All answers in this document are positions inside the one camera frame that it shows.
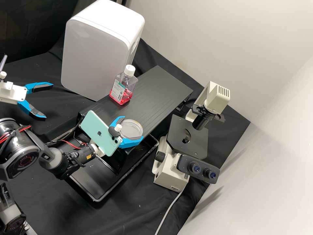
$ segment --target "microscope stage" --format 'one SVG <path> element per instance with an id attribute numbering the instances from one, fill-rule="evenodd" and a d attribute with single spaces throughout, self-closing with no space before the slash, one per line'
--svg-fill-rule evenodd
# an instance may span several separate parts
<path id="1" fill-rule="evenodd" d="M 192 122 L 172 115 L 167 143 L 178 153 L 204 159 L 208 155 L 208 135 L 208 129 L 196 130 Z"/>

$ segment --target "black tray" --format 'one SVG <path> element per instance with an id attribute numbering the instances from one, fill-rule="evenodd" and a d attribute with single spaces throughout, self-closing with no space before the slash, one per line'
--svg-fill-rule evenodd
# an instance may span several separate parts
<path id="1" fill-rule="evenodd" d="M 74 172 L 70 179 L 76 183 L 93 201 L 102 201 L 138 164 L 143 161 L 159 142 L 152 135 L 148 135 L 136 146 L 129 155 L 120 154 L 119 167 L 112 167 L 107 158 L 96 158 Z"/>

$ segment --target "white ventilation slot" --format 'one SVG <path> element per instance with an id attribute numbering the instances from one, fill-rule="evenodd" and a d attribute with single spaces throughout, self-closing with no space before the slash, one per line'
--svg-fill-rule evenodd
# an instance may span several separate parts
<path id="1" fill-rule="evenodd" d="M 218 92 L 224 96 L 229 97 L 229 90 L 227 88 L 224 88 L 222 86 L 218 86 Z"/>

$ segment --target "petri dish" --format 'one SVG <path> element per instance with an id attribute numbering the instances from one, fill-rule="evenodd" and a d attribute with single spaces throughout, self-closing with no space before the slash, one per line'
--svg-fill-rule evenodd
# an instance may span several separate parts
<path id="1" fill-rule="evenodd" d="M 139 122 L 133 119 L 124 119 L 121 122 L 121 125 L 122 129 L 120 131 L 120 134 L 123 138 L 127 139 L 141 138 L 143 134 L 143 128 Z"/>

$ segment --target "microscope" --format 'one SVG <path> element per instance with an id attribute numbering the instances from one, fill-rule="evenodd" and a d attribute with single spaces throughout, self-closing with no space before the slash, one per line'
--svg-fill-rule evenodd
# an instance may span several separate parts
<path id="1" fill-rule="evenodd" d="M 205 125 L 215 119 L 225 122 L 221 114 L 230 100 L 230 91 L 209 82 L 196 99 L 185 119 L 172 116 L 169 132 L 160 138 L 152 167 L 154 183 L 181 192 L 190 176 L 216 183 L 219 168 L 202 161 L 208 153 Z"/>

